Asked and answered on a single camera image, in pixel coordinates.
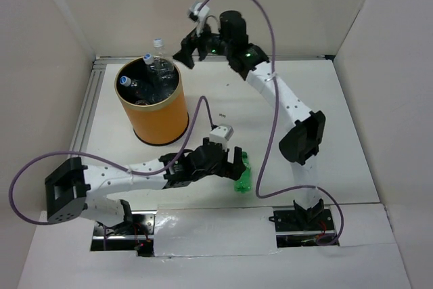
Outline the green bottle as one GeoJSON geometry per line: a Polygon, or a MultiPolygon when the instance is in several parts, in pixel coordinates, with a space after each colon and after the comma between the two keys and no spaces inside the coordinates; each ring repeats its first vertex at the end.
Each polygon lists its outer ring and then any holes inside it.
{"type": "Polygon", "coordinates": [[[237,181],[234,181],[233,188],[235,192],[244,194],[252,189],[251,166],[248,154],[246,152],[242,152],[242,162],[246,170],[242,173],[241,177],[237,181]]]}

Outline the clear bottle white cap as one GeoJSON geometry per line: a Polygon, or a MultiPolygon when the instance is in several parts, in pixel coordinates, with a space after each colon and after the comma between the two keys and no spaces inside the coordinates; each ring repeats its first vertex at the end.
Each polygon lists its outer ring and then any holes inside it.
{"type": "Polygon", "coordinates": [[[158,73],[158,80],[164,89],[175,90],[177,87],[177,73],[174,65],[167,56],[164,41],[161,38],[153,40],[154,63],[158,73]]]}

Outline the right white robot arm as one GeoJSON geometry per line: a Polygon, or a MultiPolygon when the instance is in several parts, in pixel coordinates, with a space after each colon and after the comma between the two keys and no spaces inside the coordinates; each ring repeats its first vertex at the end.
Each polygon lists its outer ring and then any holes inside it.
{"type": "Polygon", "coordinates": [[[323,212],[324,203],[317,184],[315,157],[323,138],[325,115],[313,112],[300,100],[272,69],[268,55],[249,41],[246,21],[234,10],[219,16],[219,31],[213,33],[207,23],[208,8],[199,7],[188,13],[196,27],[181,41],[174,60],[193,68],[193,52],[200,60],[210,54],[221,55],[229,67],[255,88],[283,121],[286,135],[279,141],[282,156],[291,163],[295,180],[306,193],[294,201],[295,221],[302,229],[311,229],[323,212]]]}

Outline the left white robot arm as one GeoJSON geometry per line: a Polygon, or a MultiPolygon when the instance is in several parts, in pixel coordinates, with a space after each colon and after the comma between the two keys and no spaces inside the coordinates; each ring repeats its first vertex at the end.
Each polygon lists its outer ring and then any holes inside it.
{"type": "Polygon", "coordinates": [[[180,156],[166,154],[131,166],[85,165],[79,157],[69,158],[45,179],[47,221],[58,224],[82,217],[126,234],[133,228],[131,207],[126,200],[110,199],[110,194],[187,187],[211,175],[237,181],[246,170],[242,149],[234,149],[232,162],[228,153],[221,143],[205,138],[180,156]]]}

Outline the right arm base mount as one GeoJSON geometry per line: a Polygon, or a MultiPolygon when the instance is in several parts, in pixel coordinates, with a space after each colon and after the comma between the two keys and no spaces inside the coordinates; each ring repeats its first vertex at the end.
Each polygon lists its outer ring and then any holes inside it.
{"type": "Polygon", "coordinates": [[[307,224],[297,220],[294,208],[274,209],[268,220],[274,224],[278,248],[317,246],[317,240],[328,245],[338,233],[328,208],[307,224]]]}

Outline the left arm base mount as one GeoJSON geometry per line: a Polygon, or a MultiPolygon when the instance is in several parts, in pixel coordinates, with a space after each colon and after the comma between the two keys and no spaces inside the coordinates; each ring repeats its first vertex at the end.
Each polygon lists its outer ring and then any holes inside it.
{"type": "Polygon", "coordinates": [[[95,223],[90,251],[131,251],[138,257],[154,257],[156,213],[156,210],[133,210],[132,223],[120,228],[95,223]]]}

